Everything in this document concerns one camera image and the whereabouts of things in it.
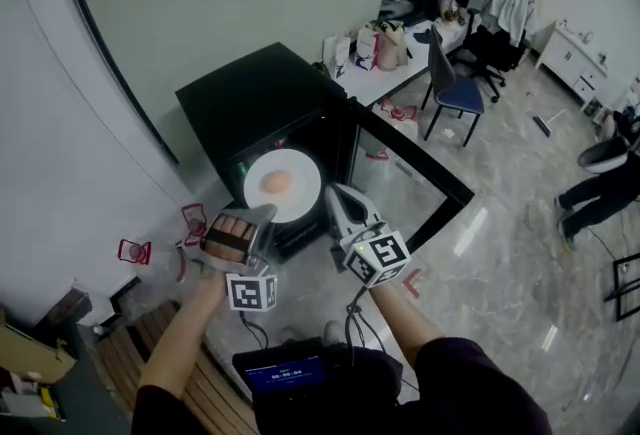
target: marble floor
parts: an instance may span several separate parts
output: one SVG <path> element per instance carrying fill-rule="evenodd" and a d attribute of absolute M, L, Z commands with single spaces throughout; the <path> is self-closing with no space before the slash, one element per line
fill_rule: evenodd
<path fill-rule="evenodd" d="M 507 75 L 498 104 L 486 95 L 486 113 L 466 148 L 462 142 L 471 116 L 459 120 L 453 111 L 443 112 L 426 144 L 419 142 L 476 195 L 414 254 L 401 279 L 418 270 L 413 279 L 418 297 L 406 289 L 407 298 L 447 335 L 478 342 L 547 411 L 555 433 L 613 434 L 640 399 L 640 375 L 632 373 L 640 369 L 640 348 L 632 351 L 640 314 L 614 322 L 613 304 L 603 303 L 612 289 L 611 258 L 590 232 L 578 235 L 574 255 L 562 249 L 553 198 L 588 177 L 576 159 L 595 135 L 577 101 L 556 80 L 545 71 L 532 73 L 533 61 L 527 60 Z M 428 84 L 428 75 L 415 80 L 394 102 L 419 106 Z M 546 138 L 531 117 L 548 119 L 561 109 L 566 112 Z M 419 121 L 422 133 L 434 112 L 431 100 Z M 358 160 L 356 185 L 405 236 L 442 201 L 435 188 L 416 180 L 402 164 L 398 167 L 393 156 L 388 162 L 362 161 L 364 156 Z M 391 189 L 393 200 L 387 196 Z M 594 227 L 616 257 L 638 251 L 630 236 L 640 229 L 639 206 L 632 204 Z M 321 238 L 279 267 L 277 307 L 252 317 L 272 344 L 281 342 L 285 326 L 315 336 L 326 321 L 344 320 L 358 283 L 337 273 L 330 245 L 327 237 Z M 640 269 L 632 264 L 625 279 L 638 275 Z M 189 280 L 170 291 L 166 285 L 141 284 L 125 299 L 125 311 L 134 318 L 167 296 L 181 300 L 189 288 Z M 387 349 L 403 361 L 367 296 L 361 305 Z M 366 337 L 375 348 L 373 336 Z M 256 343 L 237 314 L 221 308 L 208 328 L 207 342 L 242 387 L 231 356 L 256 349 Z M 415 384 L 406 363 L 405 379 Z M 402 401 L 415 396 L 403 386 Z"/>

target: person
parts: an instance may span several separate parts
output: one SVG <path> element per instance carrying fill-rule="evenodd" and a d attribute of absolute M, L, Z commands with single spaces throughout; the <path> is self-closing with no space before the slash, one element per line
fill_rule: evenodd
<path fill-rule="evenodd" d="M 576 250 L 575 237 L 585 227 L 604 222 L 622 211 L 640 195 L 640 157 L 627 154 L 621 167 L 577 184 L 554 199 L 561 214 L 558 232 L 567 252 Z M 574 207 L 592 200 L 578 211 Z"/>
<path fill-rule="evenodd" d="M 250 234 L 242 220 L 216 227 L 238 237 Z M 207 242 L 207 251 L 242 261 L 242 253 Z M 545 412 L 473 341 L 445 337 L 395 285 L 369 290 L 391 333 L 416 372 L 420 399 L 399 405 L 402 366 L 385 353 L 357 348 L 353 369 L 328 397 L 295 406 L 261 407 L 253 394 L 256 424 L 270 433 L 518 433 L 550 434 Z M 209 270 L 193 297 L 176 314 L 142 370 L 132 433 L 206 433 L 180 401 L 211 315 L 226 297 L 225 277 Z M 349 358 L 350 349 L 345 349 Z"/>

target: white table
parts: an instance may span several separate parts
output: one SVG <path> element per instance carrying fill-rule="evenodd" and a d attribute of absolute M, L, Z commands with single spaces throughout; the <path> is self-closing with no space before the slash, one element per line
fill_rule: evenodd
<path fill-rule="evenodd" d="M 431 28 L 433 24 L 433 21 L 423 21 L 406 29 L 405 40 L 413 56 L 413 58 L 409 59 L 408 65 L 399 66 L 393 71 L 383 71 L 378 67 L 365 71 L 360 67 L 356 67 L 352 55 L 349 57 L 345 73 L 336 82 L 344 88 L 347 97 L 355 97 L 364 106 L 371 106 L 383 97 L 397 92 L 406 84 L 427 72 L 429 44 L 420 44 L 413 38 L 413 34 L 424 32 L 427 28 Z M 480 18 L 476 17 L 473 31 L 476 31 L 479 25 Z M 445 53 L 450 53 L 462 45 L 467 34 L 466 25 L 438 24 L 437 27 L 442 35 Z"/>

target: black pants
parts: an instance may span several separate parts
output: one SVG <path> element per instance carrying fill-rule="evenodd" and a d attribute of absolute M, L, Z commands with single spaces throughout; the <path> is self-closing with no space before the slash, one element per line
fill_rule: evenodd
<path fill-rule="evenodd" d="M 604 222 L 622 211 L 638 196 L 640 163 L 635 156 L 629 156 L 627 163 L 619 168 L 592 177 L 560 195 L 560 205 L 571 209 L 576 204 L 597 199 L 564 221 L 564 231 L 568 238 L 589 225 Z"/>

